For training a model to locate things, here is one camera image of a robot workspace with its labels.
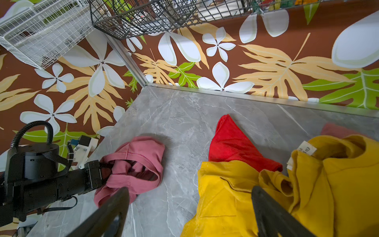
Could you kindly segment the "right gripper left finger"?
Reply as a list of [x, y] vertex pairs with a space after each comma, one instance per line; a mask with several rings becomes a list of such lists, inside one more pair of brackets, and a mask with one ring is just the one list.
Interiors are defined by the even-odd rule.
[[69, 237], [120, 237], [129, 205], [127, 188], [119, 189], [83, 223], [74, 229]]

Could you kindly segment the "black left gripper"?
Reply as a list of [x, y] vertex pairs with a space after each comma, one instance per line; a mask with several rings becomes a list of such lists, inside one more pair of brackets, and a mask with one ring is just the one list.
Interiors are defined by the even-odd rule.
[[99, 161], [90, 161], [84, 165], [86, 174], [85, 191], [96, 190], [103, 186], [101, 165]]

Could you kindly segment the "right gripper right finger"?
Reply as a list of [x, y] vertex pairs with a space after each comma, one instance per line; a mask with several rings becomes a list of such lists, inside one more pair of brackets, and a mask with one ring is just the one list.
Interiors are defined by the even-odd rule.
[[263, 188], [255, 186], [251, 199], [260, 237], [313, 237], [307, 228], [298, 222]]

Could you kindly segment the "dark pink cloth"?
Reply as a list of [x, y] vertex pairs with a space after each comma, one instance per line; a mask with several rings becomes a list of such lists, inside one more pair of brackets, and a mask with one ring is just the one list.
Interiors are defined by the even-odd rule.
[[162, 159], [165, 145], [149, 136], [134, 137], [122, 144], [114, 153], [103, 156], [101, 165], [108, 167], [102, 172], [105, 185], [98, 188], [94, 203], [101, 207], [121, 188], [127, 188], [129, 203], [137, 196], [157, 188], [163, 178]]

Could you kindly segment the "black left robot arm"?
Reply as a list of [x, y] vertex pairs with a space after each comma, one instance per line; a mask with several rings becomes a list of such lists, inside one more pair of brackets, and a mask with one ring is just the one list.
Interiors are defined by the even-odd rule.
[[[20, 146], [24, 134], [40, 125], [47, 129], [46, 142]], [[1, 226], [10, 224], [14, 218], [24, 222], [27, 214], [34, 211], [38, 214], [60, 211], [60, 207], [48, 205], [70, 200], [105, 184], [98, 161], [71, 170], [74, 149], [70, 142], [66, 146], [67, 159], [59, 155], [59, 146], [53, 143], [52, 125], [47, 121], [30, 122], [16, 133], [1, 176]]]

